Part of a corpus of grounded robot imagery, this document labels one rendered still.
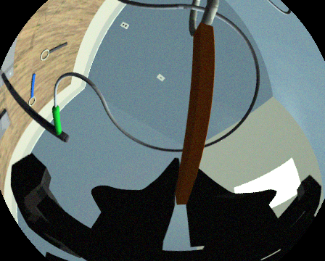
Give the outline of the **orange handle with grey metal ring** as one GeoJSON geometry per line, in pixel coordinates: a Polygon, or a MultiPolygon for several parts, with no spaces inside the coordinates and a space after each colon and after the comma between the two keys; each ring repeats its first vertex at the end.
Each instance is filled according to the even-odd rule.
{"type": "Polygon", "coordinates": [[[201,162],[210,122],[215,76],[215,36],[213,23],[218,0],[208,0],[200,24],[197,9],[189,13],[189,32],[192,36],[192,81],[189,111],[186,119],[184,144],[175,197],[177,205],[188,203],[201,162]]]}

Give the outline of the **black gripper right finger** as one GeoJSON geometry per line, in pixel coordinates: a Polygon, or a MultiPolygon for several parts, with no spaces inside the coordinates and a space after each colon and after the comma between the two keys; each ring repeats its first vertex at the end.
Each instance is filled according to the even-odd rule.
{"type": "Polygon", "coordinates": [[[270,205],[276,192],[276,189],[271,188],[258,192],[232,193],[198,169],[194,188],[186,203],[190,247],[204,246],[204,241],[233,215],[270,205]]]}

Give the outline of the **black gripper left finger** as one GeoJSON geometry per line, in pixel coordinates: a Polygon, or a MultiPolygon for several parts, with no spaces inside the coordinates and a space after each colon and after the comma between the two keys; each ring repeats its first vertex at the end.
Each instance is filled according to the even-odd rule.
{"type": "Polygon", "coordinates": [[[159,226],[157,241],[164,241],[171,215],[175,207],[175,191],[178,183],[180,162],[177,157],[146,188],[119,189],[112,186],[96,186],[91,191],[96,205],[102,211],[143,223],[159,226]]]}

